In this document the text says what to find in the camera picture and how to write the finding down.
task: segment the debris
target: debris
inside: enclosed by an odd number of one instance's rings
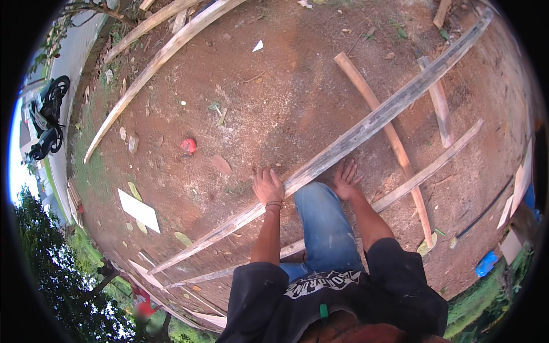
[[[120,94],[124,94],[126,93],[126,78],[124,77],[124,79],[122,80],[122,88],[120,89]]]
[[[448,31],[446,31],[445,29],[442,29],[439,31],[440,32],[440,35],[447,41],[450,40],[450,35],[448,34]]]
[[[257,74],[256,76],[252,77],[251,79],[249,80],[246,80],[246,81],[243,81],[244,83],[248,83],[248,82],[251,82],[253,80],[255,80],[256,78],[260,77],[261,75],[263,75],[267,70],[264,70],[262,71],[261,73]]]
[[[143,199],[141,199],[141,195],[140,195],[139,192],[137,191],[136,185],[134,185],[133,182],[129,181],[129,182],[128,182],[128,186],[130,186],[130,190],[132,191],[133,196],[134,196],[137,200],[143,202]]]
[[[195,143],[194,139],[187,138],[181,143],[181,148],[185,150],[185,154],[192,155],[193,152],[197,150],[197,144]]]
[[[214,165],[214,167],[217,170],[219,170],[221,173],[225,175],[232,173],[231,166],[229,165],[229,163],[227,163],[227,161],[219,155],[212,156],[211,163]]]
[[[299,0],[299,1],[298,1],[298,4],[300,4],[301,6],[307,8],[307,9],[312,9],[312,5],[309,5],[309,4],[307,3],[307,1],[305,1],[305,0]]]
[[[435,231],[438,232],[438,233],[440,233],[440,234],[443,235],[444,237],[446,237],[446,234],[445,234],[444,232],[442,232],[441,230],[435,228]]]
[[[143,224],[142,222],[140,222],[139,220],[136,220],[136,223],[137,223],[137,227],[139,228],[139,230],[141,230],[141,232],[143,232],[144,234],[149,234],[149,232],[147,231],[147,227],[145,226],[145,224]]]
[[[456,244],[457,244],[457,238],[456,238],[456,236],[454,236],[450,240],[450,250],[453,250],[456,247]]]
[[[433,24],[440,30],[442,29],[442,25],[444,24],[444,17],[446,16],[446,12],[448,12],[448,8],[452,4],[452,0],[441,0],[439,9],[436,10],[435,19],[433,19]]]
[[[128,145],[128,150],[130,153],[134,154],[137,151],[137,145],[139,144],[139,136],[135,133],[130,135],[130,144]]]
[[[255,51],[260,50],[260,49],[263,49],[263,41],[262,40],[259,40],[259,42],[255,46],[255,48],[251,52],[255,52]]]
[[[514,194],[511,194],[511,196],[505,202],[505,206],[503,207],[503,213],[501,214],[500,222],[497,224],[496,229],[499,229],[503,224],[505,224],[505,221],[509,218],[509,210],[511,209],[511,204],[513,203],[513,196]]]
[[[223,108],[223,113],[221,114],[221,118],[219,118],[219,121],[217,122],[217,126],[221,126],[225,124],[225,115],[227,114],[227,108]]]
[[[184,233],[175,231],[173,234],[175,235],[175,238],[185,245],[185,247],[193,245],[193,241]]]
[[[105,79],[107,81],[107,84],[110,83],[110,80],[113,79],[113,71],[111,69],[108,69],[106,72],[105,72]]]
[[[160,135],[160,138],[158,138],[158,142],[156,143],[156,146],[157,146],[157,147],[161,147],[163,141],[164,141],[164,135],[161,134],[161,135]]]
[[[436,187],[436,186],[438,186],[438,185],[441,185],[441,184],[443,184],[443,183],[446,183],[446,182],[448,182],[448,181],[451,181],[451,180],[453,179],[453,177],[454,177],[454,175],[450,175],[450,176],[446,177],[445,179],[443,179],[442,181],[438,181],[438,182],[436,182],[436,183],[433,183],[433,186]]]
[[[417,253],[420,254],[421,256],[427,255],[427,253],[430,252],[436,246],[436,236],[437,236],[436,232],[433,232],[433,234],[431,235],[431,238],[433,240],[433,246],[430,248],[427,247],[427,242],[423,240],[423,242],[421,242],[421,244],[417,248]]]
[[[122,203],[122,208],[126,213],[144,223],[151,230],[160,233],[156,212],[152,207],[130,196],[120,188],[118,189],[118,195],[120,197],[120,202]]]

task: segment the blue plastic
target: blue plastic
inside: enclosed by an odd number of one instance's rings
[[[497,262],[497,256],[493,251],[484,255],[479,264],[475,267],[475,273],[480,276],[486,276],[494,267],[494,263]]]

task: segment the red dirt ground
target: red dirt ground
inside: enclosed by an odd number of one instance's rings
[[[166,3],[156,1],[152,11]],[[360,39],[348,55],[380,102],[420,72],[418,57],[437,57],[445,46],[432,25],[438,5],[430,1],[346,4],[314,4],[313,10],[307,10],[295,1],[250,0],[196,35],[153,76],[95,152],[101,154],[105,168],[102,185],[112,194],[102,198],[94,194],[91,184],[79,188],[86,227],[102,251],[123,268],[129,269],[125,260],[132,259],[150,269],[137,257],[139,250],[165,261],[184,249],[175,239],[175,231],[196,241],[252,203],[255,195],[250,175],[254,168],[279,164],[277,171],[287,178],[366,116],[370,108],[333,57],[347,52],[372,25],[377,27],[375,39]],[[477,18],[469,2],[466,8],[461,4],[454,3],[446,21],[446,28],[455,36],[452,41],[460,36],[455,30],[465,32]],[[263,17],[248,22],[259,15]],[[392,23],[405,24],[408,39],[398,38]],[[168,23],[142,37],[133,50],[115,60],[120,65],[116,77],[127,77],[131,83],[170,37]],[[143,51],[140,44],[149,39],[150,46]],[[265,47],[252,53],[259,40]],[[390,52],[395,53],[394,59],[384,59]],[[504,232],[496,230],[496,225],[512,187],[453,250],[450,239],[492,202],[523,156],[529,135],[529,100],[521,60],[509,30],[495,17],[480,40],[442,78],[456,140],[479,118],[485,120],[478,136],[420,187],[431,227],[446,233],[445,237],[439,235],[436,247],[424,259],[429,285],[436,291],[447,287],[446,299],[476,281],[474,266],[488,251],[495,249],[501,255],[497,243]],[[261,72],[260,78],[244,83]],[[96,77],[82,82],[99,87]],[[224,126],[217,126],[219,115],[208,110],[212,101],[228,108]],[[147,107],[149,116],[145,115]],[[105,111],[96,106],[92,116],[96,132]],[[427,167],[444,151],[428,93],[393,124],[415,171]],[[123,142],[118,134],[121,126],[128,136],[136,133],[141,139],[134,155],[127,149],[127,139]],[[157,146],[160,136],[164,140]],[[193,158],[181,156],[180,144],[186,137],[197,142]],[[232,174],[222,175],[213,167],[210,158],[214,154],[227,160]],[[358,174],[364,175],[360,188],[369,200],[405,181],[383,132],[351,156],[358,162]],[[332,167],[319,179],[329,184],[333,172]],[[447,177],[451,179],[435,186]],[[128,181],[135,183],[143,201],[156,210],[161,234],[149,230],[144,235],[135,220],[122,211],[116,189],[129,193]],[[407,251],[415,251],[423,240],[414,209],[412,197],[407,195],[381,213]],[[133,232],[126,229],[126,222],[133,223]],[[259,217],[237,235],[168,268],[165,274],[157,274],[158,280],[170,284],[246,261],[261,222]],[[282,245],[302,236],[293,201],[287,199],[281,219]],[[226,310],[230,285],[231,277],[223,277],[199,284],[198,293]],[[150,290],[158,297],[167,296],[152,286]],[[183,297],[182,290],[170,292],[177,304],[214,314],[200,302]]]

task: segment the pavement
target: pavement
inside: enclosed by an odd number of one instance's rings
[[[109,6],[113,6],[115,1],[108,1]],[[81,24],[88,19],[93,12],[88,11],[73,18],[73,22],[76,25]],[[52,69],[50,73],[51,78],[57,78],[62,75],[67,75],[70,79],[69,91],[63,98],[63,103],[60,109],[61,125],[67,125],[69,123],[69,115],[72,113],[72,105],[74,102],[74,96],[82,69],[89,53],[95,43],[97,36],[105,24],[107,16],[105,14],[97,14],[90,21],[82,25],[81,27],[71,27],[67,30],[67,37],[61,41],[61,50],[59,53],[61,56],[54,60],[52,63]],[[66,136],[68,128],[63,128],[63,144],[61,150],[56,154],[51,154],[49,163],[52,169],[53,182],[57,192],[59,193],[59,199],[61,200],[61,207],[65,214],[70,217],[71,209],[69,205],[69,196],[67,193],[67,156],[66,156]]]

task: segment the wooden beam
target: wooden beam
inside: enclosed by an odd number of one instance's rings
[[[446,17],[446,12],[448,12],[448,7],[452,4],[452,0],[441,0],[439,9],[436,10],[435,19],[433,19],[433,24],[440,30],[444,24],[444,18]]]
[[[360,72],[347,57],[347,55],[342,52],[337,55],[334,60],[341,67],[347,77],[351,80],[352,84],[355,85],[360,94],[362,94],[372,111],[378,108],[381,105],[379,103],[379,100],[376,98],[366,80],[364,80],[362,75],[360,75]],[[395,152],[396,159],[398,160],[400,167],[404,171],[406,179],[410,179],[414,175],[413,167],[410,164],[410,160],[408,159],[408,155],[406,154],[406,151],[402,146],[402,142],[400,141],[399,136],[396,134],[395,127],[391,122],[389,122],[383,127],[383,131],[385,132],[387,139],[389,140],[391,148]],[[411,193],[413,202],[416,204],[417,207],[419,220],[421,221],[423,234],[425,235],[425,241],[427,242],[427,246],[429,248],[432,248],[434,244],[431,236],[431,226],[429,225],[427,209],[425,209],[425,203],[423,202],[423,197],[421,195],[421,190],[419,190],[419,186],[415,186],[414,188],[412,188]]]
[[[210,7],[206,8],[202,13],[193,18],[185,25],[178,33],[176,33],[160,49],[147,67],[139,74],[137,79],[129,86],[128,90],[113,107],[112,111],[103,122],[96,136],[93,138],[86,155],[84,163],[89,160],[97,145],[113,125],[114,121],[120,116],[122,111],[128,106],[130,101],[139,93],[141,88],[145,86],[147,81],[156,73],[179,49],[181,49],[188,41],[202,31],[206,26],[213,23],[217,18],[221,17],[231,9],[243,3],[245,0],[218,0]]]
[[[486,30],[493,16],[494,12],[487,8],[477,23],[425,70],[393,94],[380,107],[373,110],[367,117],[342,134],[335,142],[318,153],[307,164],[299,168],[284,182],[285,196],[288,197],[294,194],[299,188],[311,182],[315,177],[381,130],[394,117],[418,99],[469,51],[471,46]],[[240,214],[221,224],[206,236],[198,239],[193,245],[151,269],[149,274],[158,273],[183,261],[185,258],[194,255],[196,252],[235,232],[263,213],[265,213],[265,208],[259,201],[256,201],[256,203],[248,206]]]
[[[156,13],[145,19],[135,29],[131,30],[117,45],[109,51],[105,57],[105,63],[110,62],[115,56],[124,51],[130,44],[139,39],[153,28],[162,24],[168,18],[186,10],[188,7],[199,3],[201,0],[174,0],[169,5],[162,7]]]
[[[400,185],[398,188],[384,196],[383,198],[379,199],[378,201],[372,203],[372,208],[376,212],[381,212],[384,209],[386,209],[390,204],[397,201],[399,198],[401,198],[406,193],[410,192],[414,189],[414,187],[417,187],[419,184],[424,182],[426,179],[431,177],[438,169],[440,169],[442,166],[444,166],[452,157],[454,157],[461,149],[463,149],[467,143],[473,139],[477,135],[477,133],[480,131],[480,128],[482,127],[484,120],[479,119],[475,125],[473,125],[469,131],[467,131],[463,137],[461,137],[453,146],[451,146],[448,150],[446,150],[442,155],[440,155],[433,163],[431,163],[427,168],[422,170],[421,172],[414,175],[412,178],[410,178],[408,181]],[[305,250],[305,241],[303,239],[292,243],[288,246],[283,247],[280,250],[280,258],[284,258],[290,255],[293,255],[301,250]],[[217,272],[212,272],[209,274],[197,276],[195,278],[183,280],[171,285],[166,286],[165,288],[190,284],[190,283],[198,283],[198,282],[204,282],[208,280],[213,280],[217,278],[221,278],[224,276],[232,275],[234,270],[240,266],[247,265],[250,263],[249,261],[241,263],[236,266],[232,266],[226,269],[222,269]]]
[[[421,70],[424,70],[431,64],[431,58],[423,56],[417,60],[417,63]],[[442,146],[447,148],[453,144],[453,132],[450,122],[450,110],[448,109],[448,102],[446,101],[446,95],[444,94],[444,88],[440,80],[429,88],[429,94],[435,107],[436,121],[439,123]]]
[[[141,5],[139,5],[139,8],[143,11],[148,11],[149,7],[153,4],[154,0],[143,0]]]

